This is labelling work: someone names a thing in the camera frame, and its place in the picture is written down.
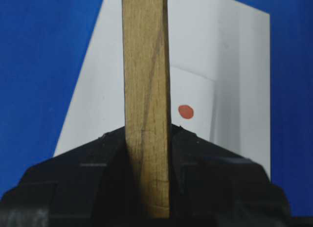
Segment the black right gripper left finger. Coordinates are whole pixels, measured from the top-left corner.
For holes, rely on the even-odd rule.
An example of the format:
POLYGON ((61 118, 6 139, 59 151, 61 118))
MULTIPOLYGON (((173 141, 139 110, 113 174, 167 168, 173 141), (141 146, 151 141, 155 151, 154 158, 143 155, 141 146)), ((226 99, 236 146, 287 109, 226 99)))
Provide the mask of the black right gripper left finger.
POLYGON ((125 130, 29 167, 0 201, 3 227, 130 227, 125 130))

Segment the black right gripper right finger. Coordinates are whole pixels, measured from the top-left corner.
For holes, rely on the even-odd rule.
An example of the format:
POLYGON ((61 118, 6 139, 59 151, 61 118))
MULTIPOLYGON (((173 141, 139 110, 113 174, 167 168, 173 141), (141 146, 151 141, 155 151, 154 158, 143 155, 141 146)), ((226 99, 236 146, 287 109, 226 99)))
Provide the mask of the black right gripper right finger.
POLYGON ((284 191, 264 168, 173 125, 172 213, 184 227, 286 227, 284 191))

